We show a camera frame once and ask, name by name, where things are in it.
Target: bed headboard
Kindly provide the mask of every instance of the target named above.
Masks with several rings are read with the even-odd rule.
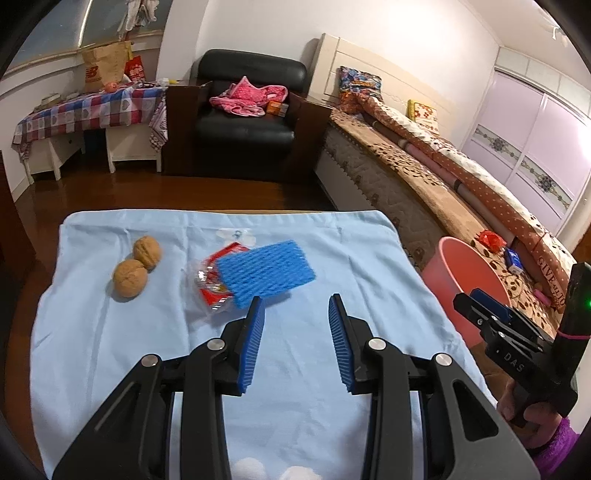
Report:
[[[338,103],[337,69],[341,65],[351,67],[379,75],[382,78],[384,102],[403,114],[406,114],[410,99],[435,107],[441,135],[448,137],[452,133],[456,115],[454,104],[406,70],[367,48],[324,33],[318,43],[314,62],[316,66],[309,90],[312,97]]]

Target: ceiling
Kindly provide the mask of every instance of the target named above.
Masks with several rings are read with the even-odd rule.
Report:
[[[534,0],[465,0],[480,21],[505,47],[547,63],[591,90],[591,73],[578,52],[553,40],[549,21]]]

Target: pink strap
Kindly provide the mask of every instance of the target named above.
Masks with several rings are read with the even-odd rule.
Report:
[[[560,335],[563,338],[568,340],[590,340],[591,335],[569,335],[568,333],[563,333],[560,330],[556,332],[556,335]]]

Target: pink bucket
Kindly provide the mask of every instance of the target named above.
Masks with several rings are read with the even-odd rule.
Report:
[[[504,285],[486,260],[470,245],[451,236],[439,240],[435,255],[422,276],[468,348],[479,344],[482,337],[478,328],[454,310],[456,294],[469,294],[474,288],[480,288],[503,305],[511,303]]]

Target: orange box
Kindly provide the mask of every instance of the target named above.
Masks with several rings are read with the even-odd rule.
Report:
[[[288,107],[289,105],[287,103],[269,102],[267,105],[267,113],[270,113],[271,115],[285,116]]]

